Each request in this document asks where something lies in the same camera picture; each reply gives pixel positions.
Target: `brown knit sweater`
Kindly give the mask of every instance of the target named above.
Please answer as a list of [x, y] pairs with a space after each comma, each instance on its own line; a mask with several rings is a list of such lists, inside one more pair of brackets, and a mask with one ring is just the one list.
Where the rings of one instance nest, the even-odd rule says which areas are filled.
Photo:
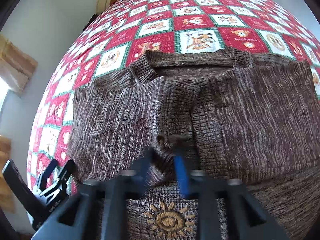
[[[194, 147], [186, 155], [195, 168], [242, 179], [289, 236], [302, 239], [317, 217], [319, 121], [307, 62], [231, 48], [147, 51], [128, 68], [76, 90], [68, 154], [79, 180], [105, 180], [152, 145], [159, 161], [149, 183], [157, 185], [171, 178], [170, 137], [188, 135]], [[172, 219], [156, 223], [163, 212]], [[196, 213], [196, 201], [182, 200], [175, 183], [152, 187], [128, 201], [129, 235], [194, 239]], [[221, 228], [226, 238], [225, 221]]]

